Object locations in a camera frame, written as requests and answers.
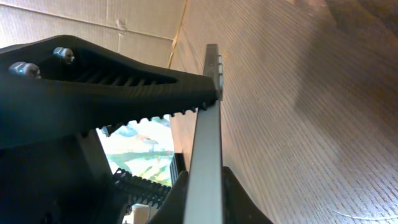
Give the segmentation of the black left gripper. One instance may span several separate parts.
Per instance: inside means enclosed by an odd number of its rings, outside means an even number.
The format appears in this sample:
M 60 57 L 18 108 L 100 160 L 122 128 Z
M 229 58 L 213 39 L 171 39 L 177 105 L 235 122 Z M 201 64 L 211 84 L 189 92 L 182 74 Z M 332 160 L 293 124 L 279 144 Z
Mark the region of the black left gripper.
M 121 223 L 130 205 L 159 208 L 171 187 L 118 168 L 98 133 L 1 150 L 1 223 Z

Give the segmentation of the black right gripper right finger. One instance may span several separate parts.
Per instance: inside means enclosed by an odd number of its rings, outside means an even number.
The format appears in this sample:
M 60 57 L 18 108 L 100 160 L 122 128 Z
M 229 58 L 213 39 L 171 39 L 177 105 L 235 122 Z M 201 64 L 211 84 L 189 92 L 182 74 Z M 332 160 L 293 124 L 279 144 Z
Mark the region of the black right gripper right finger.
M 224 213 L 227 224 L 272 224 L 254 204 L 229 167 L 223 167 Z

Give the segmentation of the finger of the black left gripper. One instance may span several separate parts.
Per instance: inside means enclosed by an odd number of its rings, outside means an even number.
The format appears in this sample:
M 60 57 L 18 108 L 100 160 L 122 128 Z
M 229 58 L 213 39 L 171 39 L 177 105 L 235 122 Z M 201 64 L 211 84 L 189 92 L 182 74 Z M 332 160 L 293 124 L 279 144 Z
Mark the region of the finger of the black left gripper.
M 214 81 L 135 61 L 72 35 L 1 49 L 1 147 L 205 109 Z

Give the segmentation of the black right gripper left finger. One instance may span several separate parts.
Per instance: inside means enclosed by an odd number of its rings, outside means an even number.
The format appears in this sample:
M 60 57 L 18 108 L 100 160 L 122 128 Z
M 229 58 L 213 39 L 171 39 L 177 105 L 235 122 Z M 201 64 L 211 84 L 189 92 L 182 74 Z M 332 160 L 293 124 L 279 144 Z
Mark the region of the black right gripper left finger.
M 188 172 L 181 171 L 177 181 L 149 224 L 182 224 L 187 196 Z

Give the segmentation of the Samsung Galaxy smartphone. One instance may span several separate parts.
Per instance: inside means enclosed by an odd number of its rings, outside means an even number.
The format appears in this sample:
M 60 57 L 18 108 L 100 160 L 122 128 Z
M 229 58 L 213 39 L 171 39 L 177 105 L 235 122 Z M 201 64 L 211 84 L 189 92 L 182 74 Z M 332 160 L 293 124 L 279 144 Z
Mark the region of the Samsung Galaxy smartphone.
M 183 224 L 224 222 L 220 99 L 223 66 L 217 44 L 206 46 L 203 75 L 210 77 L 216 100 L 197 112 Z

